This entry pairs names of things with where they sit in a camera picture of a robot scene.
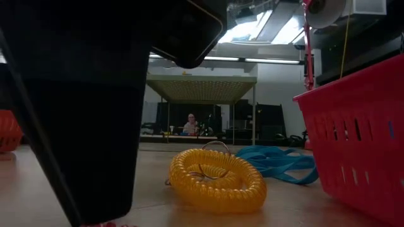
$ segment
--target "red pole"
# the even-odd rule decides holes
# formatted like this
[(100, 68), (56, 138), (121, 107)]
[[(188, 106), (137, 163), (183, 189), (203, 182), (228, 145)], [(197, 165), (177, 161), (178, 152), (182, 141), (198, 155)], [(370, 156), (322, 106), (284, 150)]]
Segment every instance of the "red pole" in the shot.
[(304, 86), (308, 91), (313, 89), (314, 86), (314, 76), (313, 76), (313, 64), (311, 58), (311, 44), (310, 44), (310, 25), (307, 23), (306, 14), (309, 9), (312, 0), (303, 0), (303, 8), (304, 8), (304, 42), (306, 44), (306, 52), (307, 52), (307, 77), (304, 81)]

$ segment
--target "black plastic object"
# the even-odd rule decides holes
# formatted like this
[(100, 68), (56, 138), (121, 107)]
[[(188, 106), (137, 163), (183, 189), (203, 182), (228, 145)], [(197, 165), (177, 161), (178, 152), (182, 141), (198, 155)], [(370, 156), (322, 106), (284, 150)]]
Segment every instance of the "black plastic object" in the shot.
[(1, 89), (72, 226), (130, 210), (148, 55), (186, 2), (0, 1)]
[(227, 31), (226, 0), (186, 0), (164, 18), (153, 52), (178, 66), (194, 68)]

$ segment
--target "orange basket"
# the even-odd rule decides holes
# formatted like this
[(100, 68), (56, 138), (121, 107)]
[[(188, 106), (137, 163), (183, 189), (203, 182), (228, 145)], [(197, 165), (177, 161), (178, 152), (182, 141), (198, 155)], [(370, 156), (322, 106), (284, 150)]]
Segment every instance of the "orange basket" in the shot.
[(14, 151), (23, 133), (10, 110), (0, 110), (0, 153)]

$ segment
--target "coiled air hose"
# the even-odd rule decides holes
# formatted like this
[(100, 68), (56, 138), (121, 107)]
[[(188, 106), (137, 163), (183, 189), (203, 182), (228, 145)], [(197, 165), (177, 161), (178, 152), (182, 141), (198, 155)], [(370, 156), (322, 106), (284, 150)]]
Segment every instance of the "coiled air hose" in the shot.
[[(212, 143), (224, 145), (218, 141), (207, 145)], [(170, 184), (184, 201), (202, 211), (256, 211), (264, 204), (266, 184), (255, 167), (227, 150), (228, 154), (205, 149), (179, 153), (170, 165)]]

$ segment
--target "spool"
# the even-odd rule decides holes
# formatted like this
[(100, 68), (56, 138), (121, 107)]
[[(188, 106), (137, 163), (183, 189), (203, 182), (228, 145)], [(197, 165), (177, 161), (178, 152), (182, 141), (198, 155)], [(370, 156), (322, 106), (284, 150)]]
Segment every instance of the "spool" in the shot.
[(262, 175), (246, 160), (227, 153), (190, 149), (177, 154), (169, 168), (171, 186), (186, 203), (201, 211), (247, 213), (257, 211), (266, 199)]
[(306, 20), (313, 28), (326, 28), (349, 13), (350, 0), (311, 0), (306, 2)]

